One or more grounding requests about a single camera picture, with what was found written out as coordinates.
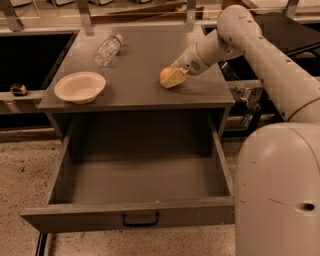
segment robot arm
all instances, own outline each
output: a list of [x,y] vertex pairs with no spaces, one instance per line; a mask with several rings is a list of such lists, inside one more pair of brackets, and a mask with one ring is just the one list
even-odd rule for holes
[[236,177],[238,256],[319,254],[320,83],[266,40],[250,12],[226,8],[218,29],[187,49],[167,70],[198,75],[243,54],[287,123],[258,129],[243,143]]
[[217,30],[191,45],[160,74],[170,88],[211,65],[243,54],[285,121],[320,123],[320,83],[266,40],[251,13],[240,5],[226,8]]
[[205,38],[187,48],[170,67],[162,70],[160,83],[171,88],[181,84],[188,75],[199,75],[211,65],[240,56],[241,52],[232,49],[222,40],[217,30],[213,30]]

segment speckled floor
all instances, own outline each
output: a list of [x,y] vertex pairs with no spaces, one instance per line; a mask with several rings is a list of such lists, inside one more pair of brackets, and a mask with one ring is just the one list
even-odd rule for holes
[[[231,173],[242,139],[223,141]],[[42,206],[61,143],[53,130],[0,132],[0,256],[35,255],[38,232],[19,215]],[[51,234],[45,255],[235,255],[234,225]]]

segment gray table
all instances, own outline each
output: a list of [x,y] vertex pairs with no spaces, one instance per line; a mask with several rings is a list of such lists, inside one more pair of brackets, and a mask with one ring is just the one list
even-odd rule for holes
[[[99,68],[92,56],[111,32],[124,45]],[[234,100],[218,66],[171,90],[159,83],[160,71],[203,36],[198,25],[80,31],[38,106],[63,147],[47,205],[21,213],[28,222],[42,233],[234,222],[219,138]],[[59,100],[56,82],[79,71],[102,74],[105,90],[87,105]]]

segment white bowl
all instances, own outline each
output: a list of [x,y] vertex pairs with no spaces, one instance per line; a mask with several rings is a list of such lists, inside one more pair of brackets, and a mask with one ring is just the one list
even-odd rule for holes
[[97,73],[78,72],[59,80],[54,93],[61,100],[86,104],[93,101],[105,85],[106,80]]

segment water bottle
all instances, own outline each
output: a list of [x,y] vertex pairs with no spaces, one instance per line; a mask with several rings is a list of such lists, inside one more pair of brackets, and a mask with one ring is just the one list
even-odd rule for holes
[[120,34],[109,36],[94,53],[94,60],[100,67],[106,67],[120,51],[121,45],[122,36]]

